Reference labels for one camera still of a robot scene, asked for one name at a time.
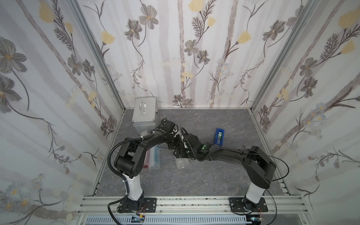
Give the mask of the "bubble wrap sheet stack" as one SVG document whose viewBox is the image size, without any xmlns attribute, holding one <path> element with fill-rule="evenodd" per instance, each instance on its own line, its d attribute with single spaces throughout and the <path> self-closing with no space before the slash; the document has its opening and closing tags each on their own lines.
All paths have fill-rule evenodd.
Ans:
<svg viewBox="0 0 360 225">
<path fill-rule="evenodd" d="M 175 164 L 178 169 L 184 169 L 190 166 L 190 161 L 188 158 L 176 158 Z"/>
</svg>

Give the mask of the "blue tape dispenser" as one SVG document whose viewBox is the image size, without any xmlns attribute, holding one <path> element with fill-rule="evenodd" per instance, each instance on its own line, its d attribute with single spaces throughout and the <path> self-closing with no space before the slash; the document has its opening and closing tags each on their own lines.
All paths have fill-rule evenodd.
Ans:
<svg viewBox="0 0 360 225">
<path fill-rule="evenodd" d="M 224 141 L 225 131 L 223 129 L 217 128 L 214 136 L 214 144 L 222 146 Z"/>
</svg>

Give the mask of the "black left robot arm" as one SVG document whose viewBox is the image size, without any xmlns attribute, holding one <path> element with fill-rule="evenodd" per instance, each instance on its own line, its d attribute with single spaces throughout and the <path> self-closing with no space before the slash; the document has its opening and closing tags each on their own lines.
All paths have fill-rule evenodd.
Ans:
<svg viewBox="0 0 360 225">
<path fill-rule="evenodd" d="M 151 148 L 165 143 L 176 158 L 187 156 L 178 131 L 179 128 L 174 122 L 163 119 L 148 134 L 139 138 L 126 138 L 110 150 L 107 164 L 110 170 L 125 182 L 128 200 L 139 202 L 143 198 L 139 174 L 143 169 L 146 153 Z"/>
</svg>

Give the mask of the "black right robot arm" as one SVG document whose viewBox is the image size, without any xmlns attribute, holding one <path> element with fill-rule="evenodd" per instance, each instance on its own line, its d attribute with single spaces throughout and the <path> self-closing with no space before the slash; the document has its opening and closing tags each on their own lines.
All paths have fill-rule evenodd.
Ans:
<svg viewBox="0 0 360 225">
<path fill-rule="evenodd" d="M 194 145 L 190 141 L 181 141 L 168 144 L 168 149 L 173 150 L 176 158 L 192 158 L 200 162 L 223 161 L 243 166 L 250 178 L 245 199 L 253 204 L 258 204 L 265 190 L 271 186 L 277 168 L 270 156 L 257 146 L 232 149 L 210 143 L 198 142 Z"/>
</svg>

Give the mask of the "silver metal first-aid case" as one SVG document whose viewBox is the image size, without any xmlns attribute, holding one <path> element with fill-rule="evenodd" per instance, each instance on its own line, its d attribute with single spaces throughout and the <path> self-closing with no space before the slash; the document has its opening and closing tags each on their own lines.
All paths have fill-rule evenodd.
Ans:
<svg viewBox="0 0 360 225">
<path fill-rule="evenodd" d="M 155 97 L 136 98 L 132 124 L 139 135 L 158 126 L 158 105 Z"/>
</svg>

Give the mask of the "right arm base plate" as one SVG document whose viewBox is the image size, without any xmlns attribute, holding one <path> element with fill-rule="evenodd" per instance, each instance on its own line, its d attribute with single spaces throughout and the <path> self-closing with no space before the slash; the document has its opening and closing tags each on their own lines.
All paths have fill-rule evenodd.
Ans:
<svg viewBox="0 0 360 225">
<path fill-rule="evenodd" d="M 259 203 L 255 204 L 244 197 L 230 197 L 229 205 L 231 212 L 250 213 L 250 212 L 268 212 L 267 203 L 263 197 Z"/>
</svg>

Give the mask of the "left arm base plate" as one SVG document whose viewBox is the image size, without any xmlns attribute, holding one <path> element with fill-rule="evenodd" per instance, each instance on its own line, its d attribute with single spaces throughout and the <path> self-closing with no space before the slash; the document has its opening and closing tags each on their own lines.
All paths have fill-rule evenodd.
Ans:
<svg viewBox="0 0 360 225">
<path fill-rule="evenodd" d="M 119 203 L 118 213 L 155 213 L 157 207 L 157 198 L 140 198 L 138 201 L 126 198 Z"/>
</svg>

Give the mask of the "aluminium frame rail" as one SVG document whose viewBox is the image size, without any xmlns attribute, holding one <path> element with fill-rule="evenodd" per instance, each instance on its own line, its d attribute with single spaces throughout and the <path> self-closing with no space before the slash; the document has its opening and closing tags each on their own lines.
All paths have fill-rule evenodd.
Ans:
<svg viewBox="0 0 360 225">
<path fill-rule="evenodd" d="M 308 210 L 300 196 L 264 196 L 261 207 L 268 209 L 266 216 L 278 214 L 308 214 Z M 119 200 L 119 196 L 84 197 L 77 215 L 108 215 L 107 205 Z M 155 215 L 170 214 L 231 214 L 232 210 L 243 211 L 241 200 L 229 200 L 227 196 L 163 196 L 157 197 Z"/>
</svg>

